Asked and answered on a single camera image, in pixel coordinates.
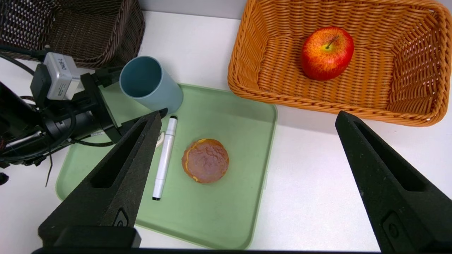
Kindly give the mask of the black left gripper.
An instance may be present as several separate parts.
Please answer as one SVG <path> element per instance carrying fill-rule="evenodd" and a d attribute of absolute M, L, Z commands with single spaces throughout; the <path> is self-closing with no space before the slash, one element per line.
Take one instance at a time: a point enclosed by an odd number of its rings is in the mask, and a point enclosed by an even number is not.
<path fill-rule="evenodd" d="M 94 77 L 92 74 L 82 75 L 82 84 L 84 90 L 94 100 L 95 106 L 90 111 L 96 121 L 100 124 L 102 131 L 108 136 L 113 143 L 118 143 L 120 139 L 143 117 L 152 114 L 145 114 L 143 116 L 123 122 L 118 128 L 117 124 L 111 115 L 111 111 L 101 93 L 99 86 L 108 87 L 116 82 L 119 82 L 119 77 L 123 66 L 100 68 L 95 71 Z M 168 108 L 163 108 L 158 111 L 162 119 L 168 113 Z M 165 139 L 165 132 L 160 132 L 157 142 L 162 143 Z"/>

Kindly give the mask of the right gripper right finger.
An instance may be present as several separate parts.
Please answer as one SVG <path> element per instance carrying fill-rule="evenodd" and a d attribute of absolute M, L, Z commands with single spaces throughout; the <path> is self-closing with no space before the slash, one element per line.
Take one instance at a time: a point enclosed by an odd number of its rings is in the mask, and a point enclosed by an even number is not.
<path fill-rule="evenodd" d="M 335 127 L 383 253 L 450 253 L 452 202 L 358 117 Z"/>

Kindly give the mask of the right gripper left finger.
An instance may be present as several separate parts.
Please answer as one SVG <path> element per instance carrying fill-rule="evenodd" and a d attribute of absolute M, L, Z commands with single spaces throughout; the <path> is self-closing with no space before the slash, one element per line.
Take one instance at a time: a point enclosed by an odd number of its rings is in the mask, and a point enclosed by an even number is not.
<path fill-rule="evenodd" d="M 141 117 L 39 226 L 43 247 L 139 247 L 134 228 L 160 113 Z"/>

